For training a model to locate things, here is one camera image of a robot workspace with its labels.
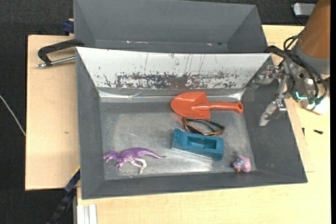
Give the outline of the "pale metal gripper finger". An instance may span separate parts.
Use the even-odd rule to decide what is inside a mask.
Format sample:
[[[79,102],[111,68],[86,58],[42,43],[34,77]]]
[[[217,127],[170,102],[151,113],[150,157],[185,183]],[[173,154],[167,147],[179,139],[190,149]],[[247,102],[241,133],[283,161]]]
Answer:
[[[252,78],[251,87],[258,88],[259,86],[268,85],[281,75],[280,68],[276,65],[266,65],[259,69]]]
[[[286,112],[286,106],[284,99],[274,99],[262,113],[259,125],[266,126],[269,121],[273,119],[279,119]]]

